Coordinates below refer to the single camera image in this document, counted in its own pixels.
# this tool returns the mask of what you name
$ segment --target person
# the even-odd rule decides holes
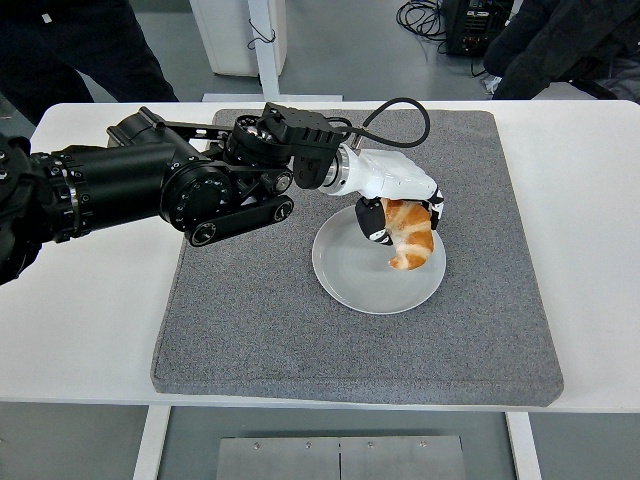
[[[640,0],[524,0],[489,45],[496,100],[571,81],[596,98],[640,103]]]
[[[128,0],[0,0],[0,93],[20,113],[93,102],[78,72],[119,102],[178,101]]]

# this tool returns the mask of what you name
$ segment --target electronic equipment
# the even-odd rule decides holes
[[[422,113],[419,139],[394,142],[367,130],[395,103],[410,103]],[[281,222],[293,211],[284,195],[293,182],[328,195],[360,192],[359,202],[367,200],[367,206],[356,214],[367,238],[369,228],[384,229],[380,197],[422,202],[435,228],[443,205],[435,181],[399,152],[358,149],[362,137],[414,147],[429,129],[422,105],[397,98],[362,127],[267,103],[261,116],[242,115],[233,126],[167,122],[142,107],[107,129],[107,148],[31,154],[26,138],[0,134],[0,285],[32,264],[44,242],[155,215],[195,247]],[[342,145],[351,134],[352,148]],[[198,151],[190,139],[209,140],[209,149]]]
[[[482,57],[511,18],[513,0],[442,0],[447,53]]]

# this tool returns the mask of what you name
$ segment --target gray cushion pad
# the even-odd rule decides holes
[[[223,111],[231,125],[246,111]],[[361,122],[368,112],[326,115]],[[369,315],[324,291],[311,263],[318,229],[354,205],[291,187],[285,222],[184,245],[158,336],[158,392],[372,404],[548,405],[563,380],[493,116],[432,111],[427,141],[404,153],[445,195],[447,270],[412,310]],[[415,111],[371,129],[420,136]],[[387,148],[365,141],[363,148]]]

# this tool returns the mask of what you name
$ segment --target gray floor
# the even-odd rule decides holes
[[[487,98],[479,79],[470,74],[469,59],[440,55],[435,45],[419,42],[396,25],[395,12],[402,3],[287,2],[289,49],[281,92],[341,94],[345,100]],[[261,92],[255,78],[211,72],[187,0],[133,0],[132,4],[181,101],[200,101],[205,93]],[[475,71],[481,69],[479,63]],[[113,101],[95,83],[87,82],[96,101]],[[10,106],[0,107],[3,133],[31,136],[34,127],[24,117]],[[0,404],[0,479],[131,478],[145,413],[145,407]],[[544,480],[640,478],[639,420],[638,415],[532,416]],[[470,462],[469,478],[513,478],[500,416],[233,409],[174,410],[161,478],[214,478],[216,446],[222,436],[298,432],[458,432],[475,442],[465,451],[465,455],[475,451],[465,457]],[[482,435],[487,438],[484,445],[479,440]]]

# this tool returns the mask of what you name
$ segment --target croissant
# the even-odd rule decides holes
[[[386,229],[396,249],[389,265],[413,270],[426,263],[433,253],[431,215],[418,202],[382,198]]]

